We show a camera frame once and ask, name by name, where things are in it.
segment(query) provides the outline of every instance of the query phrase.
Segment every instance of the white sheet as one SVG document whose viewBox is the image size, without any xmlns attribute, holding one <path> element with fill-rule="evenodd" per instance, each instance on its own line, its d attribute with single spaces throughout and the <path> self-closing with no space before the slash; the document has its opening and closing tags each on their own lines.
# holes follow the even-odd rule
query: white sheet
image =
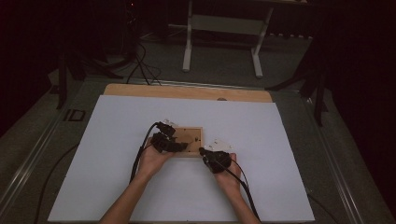
<svg viewBox="0 0 396 224">
<path fill-rule="evenodd" d="M 103 95 L 49 221 L 99 220 L 128 185 L 148 128 L 164 119 L 203 127 L 206 143 L 219 138 L 233 146 L 262 221 L 314 220 L 275 104 Z M 173 158 L 149 182 L 131 220 L 236 217 L 201 159 Z"/>
</svg>

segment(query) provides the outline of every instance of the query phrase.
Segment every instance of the person's right hand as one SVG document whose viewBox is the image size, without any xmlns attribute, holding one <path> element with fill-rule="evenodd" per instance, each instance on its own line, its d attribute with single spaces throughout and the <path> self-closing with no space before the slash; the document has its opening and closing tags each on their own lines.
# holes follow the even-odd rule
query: person's right hand
<svg viewBox="0 0 396 224">
<path fill-rule="evenodd" d="M 230 156 L 233 161 L 236 161 L 235 153 L 231 153 Z M 228 169 L 233 174 L 238 176 L 238 178 L 240 178 L 241 177 L 241 169 L 233 161 L 231 162 L 231 165 Z M 241 184 L 235 177 L 230 175 L 227 171 L 223 171 L 221 173 L 214 174 L 214 176 L 216 178 L 216 181 L 218 182 L 219 187 L 222 189 L 222 191 L 227 196 L 230 197 L 230 196 L 235 196 L 235 195 L 241 194 L 241 191 L 240 191 Z"/>
</svg>

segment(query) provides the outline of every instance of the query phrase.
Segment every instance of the cable on floor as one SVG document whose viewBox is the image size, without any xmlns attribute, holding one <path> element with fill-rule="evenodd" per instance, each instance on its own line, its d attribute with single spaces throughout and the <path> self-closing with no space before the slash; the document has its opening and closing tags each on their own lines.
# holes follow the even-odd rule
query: cable on floor
<svg viewBox="0 0 396 224">
<path fill-rule="evenodd" d="M 49 181 L 50 181 L 50 177 L 51 177 L 53 171 L 54 171 L 55 168 L 58 166 L 59 162 L 61 162 L 61 160 L 63 160 L 64 157 L 67 156 L 71 151 L 73 151 L 74 149 L 76 149 L 76 148 L 78 147 L 78 145 L 79 145 L 79 143 L 77 143 L 77 144 L 75 144 L 74 146 L 70 147 L 70 148 L 62 155 L 62 157 L 61 157 L 59 160 L 57 160 L 57 161 L 55 162 L 55 164 L 52 166 L 51 170 L 49 171 L 49 175 L 47 176 L 47 179 L 46 179 L 46 181 L 45 181 L 45 183 L 44 183 L 44 187 L 42 188 L 42 190 L 41 190 L 41 192 L 40 192 L 40 198 L 39 198 L 39 200 L 38 200 L 38 206 L 37 206 L 37 209 L 35 210 L 35 221 L 33 222 L 34 224 L 36 224 L 36 223 L 38 222 L 38 218 L 39 218 L 39 215 L 40 215 L 41 204 L 42 204 L 43 198 L 44 198 L 44 192 L 46 191 L 47 184 L 48 184 Z"/>
</svg>

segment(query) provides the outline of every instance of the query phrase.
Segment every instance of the wooden edge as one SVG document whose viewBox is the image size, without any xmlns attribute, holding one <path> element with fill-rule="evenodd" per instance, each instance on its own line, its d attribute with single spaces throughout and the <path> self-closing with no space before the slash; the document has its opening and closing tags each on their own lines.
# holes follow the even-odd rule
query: wooden edge
<svg viewBox="0 0 396 224">
<path fill-rule="evenodd" d="M 202 127 L 174 127 L 177 143 L 188 143 L 185 151 L 177 152 L 175 157 L 201 157 L 199 148 L 204 146 L 204 134 Z"/>
<path fill-rule="evenodd" d="M 107 85 L 104 95 L 227 100 L 258 103 L 273 102 L 268 91 L 231 90 L 207 87 L 146 86 L 116 83 Z"/>
</svg>

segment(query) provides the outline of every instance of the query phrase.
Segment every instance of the hand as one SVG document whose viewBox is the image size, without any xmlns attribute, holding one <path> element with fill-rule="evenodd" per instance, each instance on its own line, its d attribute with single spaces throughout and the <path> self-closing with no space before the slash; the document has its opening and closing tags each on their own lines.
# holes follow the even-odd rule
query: hand
<svg viewBox="0 0 396 224">
<path fill-rule="evenodd" d="M 152 178 L 161 170 L 163 164 L 174 155 L 174 152 L 160 153 L 154 146 L 148 146 L 140 157 L 139 169 L 136 175 L 144 175 Z"/>
<path fill-rule="evenodd" d="M 231 153 L 230 154 L 231 159 L 233 161 L 236 161 L 236 154 Z M 230 167 L 228 168 L 233 174 L 238 176 L 238 178 L 241 177 L 241 169 L 238 167 L 238 165 L 235 164 L 235 162 L 231 162 Z M 227 171 L 223 171 L 218 174 L 214 174 L 216 181 L 218 182 L 219 187 L 223 190 L 223 192 L 228 196 L 236 196 L 240 195 L 240 183 L 239 181 L 230 175 Z"/>
</svg>

